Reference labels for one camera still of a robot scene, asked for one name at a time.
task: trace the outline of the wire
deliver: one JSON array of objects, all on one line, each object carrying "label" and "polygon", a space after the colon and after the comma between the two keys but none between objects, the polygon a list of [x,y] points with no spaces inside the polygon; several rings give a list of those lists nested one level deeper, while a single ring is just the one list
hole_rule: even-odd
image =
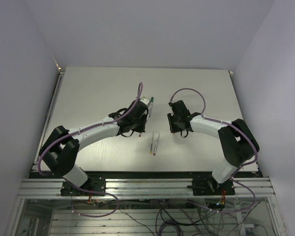
[{"label": "wire", "polygon": [[122,210],[120,210],[120,211],[121,211],[121,213],[123,213],[123,214],[129,216],[131,219],[133,219],[133,220],[134,220],[135,222],[137,222],[138,224],[140,224],[140,225],[146,227],[146,228],[151,232],[151,234],[152,234],[153,236],[155,236],[154,233],[153,233],[153,231],[152,231],[148,226],[146,226],[145,224],[140,223],[139,221],[137,221],[135,218],[133,218],[133,217],[132,217],[131,215],[129,215],[128,213],[123,212]]},{"label": "wire", "polygon": [[250,211],[247,213],[247,215],[246,215],[246,217],[243,219],[243,221],[242,221],[241,223],[235,225],[235,227],[232,228],[232,230],[231,230],[226,236],[229,236],[230,233],[231,233],[231,232],[232,232],[237,226],[239,226],[239,225],[240,225],[240,229],[239,229],[239,233],[240,233],[242,224],[245,222],[245,220],[247,219],[247,217],[249,216],[249,214],[252,212],[252,210],[253,210],[254,208],[256,208],[256,206],[259,205],[260,203],[261,203],[261,201],[258,202],[257,204],[255,204],[255,206],[254,206],[252,209],[250,209]]},{"label": "wire", "polygon": [[192,219],[191,219],[191,217],[187,214],[187,212],[185,212],[183,209],[180,209],[187,217],[188,217],[188,219],[191,221],[191,224],[192,225],[194,225],[195,227],[196,227],[196,229],[200,232],[200,233],[202,233],[201,232],[201,230],[199,229],[199,227],[196,225],[196,223],[194,223],[193,221],[192,221]]},{"label": "wire", "polygon": [[104,123],[98,123],[98,124],[90,125],[90,126],[84,128],[84,129],[81,129],[80,131],[76,131],[76,132],[73,132],[73,133],[71,133],[71,134],[67,134],[67,135],[65,135],[65,136],[63,136],[63,137],[61,137],[61,138],[55,140],[54,142],[52,142],[52,143],[51,143],[51,144],[50,144],[50,145],[49,145],[49,146],[43,151],[43,153],[40,155],[40,157],[39,157],[39,159],[38,159],[38,161],[37,161],[37,169],[38,169],[38,172],[39,172],[42,176],[49,176],[49,175],[52,174],[51,172],[42,172],[42,170],[41,170],[41,168],[40,168],[40,164],[41,164],[41,161],[43,160],[44,156],[46,155],[46,153],[47,153],[47,152],[48,152],[48,151],[49,151],[54,145],[58,144],[58,143],[61,142],[62,140],[67,139],[67,138],[69,138],[69,137],[71,137],[71,136],[77,135],[77,134],[79,134],[79,133],[83,133],[83,132],[85,132],[85,131],[87,131],[87,130],[93,129],[93,128],[98,127],[98,126],[103,126],[103,125],[106,125],[106,124],[112,124],[112,123],[115,123],[115,122],[117,122],[117,121],[123,119],[125,116],[127,116],[127,115],[133,110],[133,108],[134,108],[134,107],[136,106],[136,104],[139,102],[140,97],[141,97],[141,94],[142,94],[142,90],[143,90],[143,83],[140,82],[140,83],[139,83],[139,86],[138,86],[138,95],[137,95],[136,100],[134,101],[134,103],[132,104],[132,106],[129,108],[129,110],[128,110],[126,113],[122,114],[122,116],[116,118],[116,119],[113,120],[113,121],[108,121],[108,122],[104,122]]},{"label": "wire", "polygon": [[259,224],[255,224],[257,227],[258,226],[261,226],[262,228],[264,228],[264,230],[265,230],[265,233],[266,233],[266,236],[269,236],[269,234],[267,233],[267,230],[266,230],[266,228],[263,226],[263,225],[259,225]]},{"label": "wire", "polygon": [[78,211],[76,211],[74,209],[74,202],[71,204],[71,209],[72,209],[72,213],[75,213],[75,214],[78,214],[78,215],[82,215],[82,216],[86,216],[86,217],[91,217],[91,218],[100,218],[100,217],[105,217],[105,216],[108,216],[108,215],[111,215],[113,214],[116,210],[119,209],[119,199],[114,195],[114,194],[111,194],[111,193],[105,193],[105,192],[97,192],[97,191],[91,191],[91,190],[86,190],[86,189],[82,189],[82,188],[79,188],[78,186],[74,185],[73,183],[71,183],[70,181],[68,181],[74,188],[76,188],[77,190],[79,191],[82,191],[82,192],[86,192],[86,193],[94,193],[94,194],[101,194],[101,195],[109,195],[109,196],[112,196],[113,198],[116,199],[117,201],[117,206],[114,210],[112,210],[111,212],[107,213],[107,214],[103,214],[103,215],[88,215],[88,214],[84,214],[84,213],[80,213]]},{"label": "wire", "polygon": [[125,136],[124,134],[121,134],[121,136],[125,137],[125,138],[130,138],[133,135],[134,131],[132,130],[131,134],[129,136]]},{"label": "wire", "polygon": [[171,102],[173,101],[173,98],[175,97],[175,95],[176,95],[179,91],[182,91],[182,90],[191,90],[191,91],[196,92],[198,95],[200,95],[200,97],[201,97],[202,100],[203,100],[203,109],[202,109],[202,111],[201,111],[201,116],[203,117],[203,113],[205,112],[205,109],[206,109],[206,106],[207,106],[207,104],[206,104],[206,100],[205,100],[205,97],[203,97],[203,95],[202,95],[199,91],[197,91],[197,90],[195,90],[195,89],[193,89],[193,88],[181,88],[181,89],[178,89],[178,90],[177,90],[176,92],[174,92],[174,94],[172,95],[171,99],[169,100],[169,103],[171,103]]},{"label": "wire", "polygon": [[218,235],[218,232],[219,232],[220,230],[224,229],[224,219],[223,219],[223,216],[224,216],[224,215],[221,215],[220,222],[219,222],[219,224],[218,224],[218,229],[217,229],[217,233],[216,233],[217,235]]}]

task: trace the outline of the robotic arm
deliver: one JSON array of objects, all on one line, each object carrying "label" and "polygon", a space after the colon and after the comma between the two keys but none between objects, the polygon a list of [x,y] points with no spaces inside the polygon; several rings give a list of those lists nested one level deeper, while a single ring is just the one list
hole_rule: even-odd
[{"label": "robotic arm", "polygon": [[[95,185],[98,184],[98,181],[94,182],[80,167],[75,165],[77,154],[88,145],[108,137],[122,135],[123,133],[130,131],[139,133],[145,132],[145,125],[148,120],[148,110],[151,106],[149,99],[141,98],[135,104],[131,112],[120,119],[122,116],[120,113],[123,112],[126,114],[134,103],[135,101],[131,103],[129,108],[122,108],[117,112],[109,114],[101,121],[85,127],[74,129],[65,129],[63,126],[56,127],[41,148],[39,155],[41,155],[45,149],[57,139],[68,134],[77,134],[52,146],[52,148],[45,154],[43,160],[51,170],[52,174],[57,177],[62,177],[82,189],[96,189]],[[90,126],[94,127],[84,132],[80,132]]]},{"label": "robotic arm", "polygon": [[[200,113],[190,114],[181,100],[171,102],[169,105],[173,112],[167,114],[171,133],[180,132],[182,136],[184,130],[187,135],[189,132],[201,132],[221,141],[225,159],[212,172],[212,176],[218,184],[227,181],[241,164],[254,156],[248,141],[230,126],[214,122],[214,119],[211,118],[202,117]],[[255,146],[257,152],[259,151],[259,145],[245,121],[236,119],[228,123],[241,130]]]}]

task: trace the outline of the black mounting bracket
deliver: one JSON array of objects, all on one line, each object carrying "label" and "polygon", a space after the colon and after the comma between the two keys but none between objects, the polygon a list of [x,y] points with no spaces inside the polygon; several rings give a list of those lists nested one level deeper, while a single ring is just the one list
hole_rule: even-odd
[{"label": "black mounting bracket", "polygon": [[[93,176],[85,184],[81,186],[82,189],[105,192],[106,191],[106,181],[100,176]],[[61,196],[88,196],[90,193],[86,193],[74,188],[69,182],[65,181],[62,184]],[[103,194],[92,194],[93,196],[104,196]]]},{"label": "black mounting bracket", "polygon": [[233,182],[228,180],[219,186],[212,186],[210,179],[193,179],[192,185],[187,186],[193,191],[193,196],[222,196],[225,190],[227,195],[235,195]]}]

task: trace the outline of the metal frame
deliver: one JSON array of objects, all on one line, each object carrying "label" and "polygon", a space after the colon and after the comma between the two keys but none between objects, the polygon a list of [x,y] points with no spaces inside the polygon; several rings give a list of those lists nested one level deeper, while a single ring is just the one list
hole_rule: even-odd
[{"label": "metal frame", "polygon": [[[52,113],[57,101],[59,89],[64,77],[65,69],[59,72],[57,84],[47,113],[43,134],[39,143],[42,146],[46,130],[50,123]],[[32,172],[37,172],[36,161],[38,152],[34,158]],[[275,193],[268,177],[262,178],[236,178],[237,181],[248,186],[254,191],[257,198],[266,198],[274,228],[278,236],[287,236],[286,228],[280,213]],[[149,179],[106,179],[106,192],[116,195],[119,199],[208,199],[220,198],[220,196],[193,196],[191,189],[187,185],[192,185],[191,178],[149,178]],[[20,219],[27,200],[45,199],[45,200],[85,200],[88,196],[63,197],[60,195],[63,179],[44,179],[31,178],[22,181],[17,199],[10,217],[10,221],[5,232],[5,236],[14,236],[18,230]],[[228,195],[228,199],[251,198],[251,193],[244,187],[234,183],[235,195]],[[99,196],[96,199],[111,199],[110,196]]]},{"label": "metal frame", "polygon": [[[254,191],[256,197],[273,197],[274,190],[269,178],[236,178]],[[192,179],[106,179],[106,192],[119,199],[201,199],[221,196],[193,196]],[[89,196],[64,197],[60,195],[64,179],[25,179],[17,197],[22,199],[72,200],[88,199]],[[251,193],[234,183],[235,195],[228,198],[250,198]],[[113,199],[111,196],[97,196],[96,199]]]}]

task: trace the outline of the gray wall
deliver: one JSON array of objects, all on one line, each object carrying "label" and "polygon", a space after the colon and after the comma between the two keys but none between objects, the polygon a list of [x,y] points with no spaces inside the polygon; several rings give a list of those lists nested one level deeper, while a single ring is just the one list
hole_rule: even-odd
[{"label": "gray wall", "polygon": [[58,68],[22,0],[0,0],[0,236],[30,170]]},{"label": "gray wall", "polygon": [[276,0],[234,78],[246,121],[260,143],[290,235],[295,236],[295,0]]},{"label": "gray wall", "polygon": [[61,67],[234,70],[274,0],[26,0]]}]

